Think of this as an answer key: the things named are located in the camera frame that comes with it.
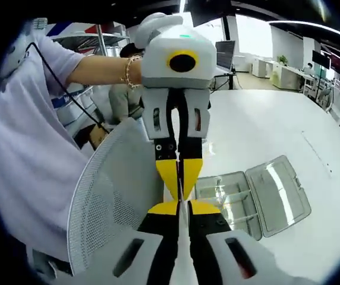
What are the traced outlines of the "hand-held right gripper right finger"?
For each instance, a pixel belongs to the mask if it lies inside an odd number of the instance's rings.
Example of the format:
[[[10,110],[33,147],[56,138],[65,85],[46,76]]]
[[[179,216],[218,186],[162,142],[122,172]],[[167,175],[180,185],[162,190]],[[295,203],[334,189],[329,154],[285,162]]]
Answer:
[[[242,230],[231,230],[217,207],[189,201],[190,255],[199,284],[312,284],[280,269],[273,254]]]

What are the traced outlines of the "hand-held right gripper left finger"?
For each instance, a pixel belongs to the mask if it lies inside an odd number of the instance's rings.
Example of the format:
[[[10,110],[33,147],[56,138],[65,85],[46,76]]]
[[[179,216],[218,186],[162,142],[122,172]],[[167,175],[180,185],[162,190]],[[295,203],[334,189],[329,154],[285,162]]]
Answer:
[[[152,207],[138,229],[95,253],[87,284],[169,284],[178,255],[179,202]]]

